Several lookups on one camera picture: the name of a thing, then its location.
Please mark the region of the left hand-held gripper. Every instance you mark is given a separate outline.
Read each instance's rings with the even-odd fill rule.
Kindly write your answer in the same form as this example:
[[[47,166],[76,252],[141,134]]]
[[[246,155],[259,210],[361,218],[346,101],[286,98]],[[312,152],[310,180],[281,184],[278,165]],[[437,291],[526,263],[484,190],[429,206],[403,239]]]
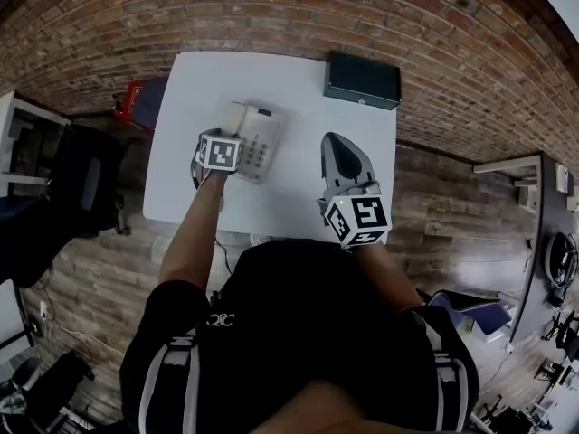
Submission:
[[[241,161],[241,145],[238,135],[225,134],[220,128],[201,133],[190,165],[195,189],[198,190],[211,173],[236,173]]]

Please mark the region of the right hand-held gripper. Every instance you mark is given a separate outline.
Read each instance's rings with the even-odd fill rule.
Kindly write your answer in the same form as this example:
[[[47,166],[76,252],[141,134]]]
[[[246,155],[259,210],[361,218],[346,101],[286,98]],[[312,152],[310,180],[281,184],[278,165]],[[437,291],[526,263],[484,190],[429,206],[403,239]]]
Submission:
[[[323,136],[320,152],[328,189],[318,199],[318,206],[336,242],[342,248],[384,244],[391,223],[367,154],[334,132]],[[362,184],[338,188],[342,183]]]

